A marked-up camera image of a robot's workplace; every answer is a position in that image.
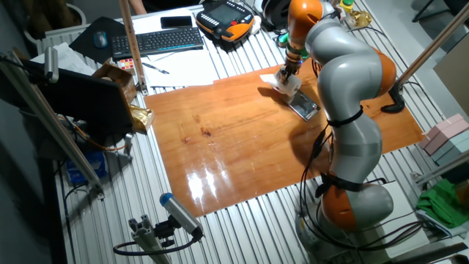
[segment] keyboard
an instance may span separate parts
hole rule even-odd
[[[198,28],[170,29],[136,36],[141,56],[200,49],[204,45]],[[111,50],[116,60],[132,57],[127,36],[112,37]]]

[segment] computer mouse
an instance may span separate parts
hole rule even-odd
[[[96,32],[93,40],[96,48],[105,48],[108,46],[108,40],[105,32]]]

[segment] orange wooden surface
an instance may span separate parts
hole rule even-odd
[[[320,104],[307,62],[298,74],[301,90]],[[279,67],[145,97],[172,192],[195,216],[300,182],[326,119],[321,111],[304,122],[261,81],[260,74]],[[387,94],[362,102],[382,130],[384,153],[422,138],[407,109],[380,111],[391,103]]]

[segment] chair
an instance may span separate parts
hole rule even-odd
[[[439,11],[439,12],[435,12],[433,14],[430,14],[430,15],[425,15],[424,17],[420,17],[420,15],[427,9],[427,7],[433,2],[434,0],[429,0],[424,8],[422,8],[422,10],[418,11],[417,15],[412,19],[412,22],[418,22],[420,20],[423,20],[423,19],[426,19],[426,18],[431,18],[433,16],[436,16],[436,15],[439,15],[439,14],[442,14],[442,13],[445,13],[445,12],[450,12],[452,15],[457,15],[457,13],[459,13],[459,11],[462,10],[462,8],[469,2],[469,0],[443,0],[446,4],[446,6],[448,7],[447,10],[442,10],[442,11]],[[469,19],[467,19],[464,24],[466,26],[469,26]]]

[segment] mobile phone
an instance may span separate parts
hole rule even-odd
[[[180,27],[186,27],[186,26],[192,27],[192,19],[189,15],[161,18],[162,29],[173,29],[173,28],[180,28]]]

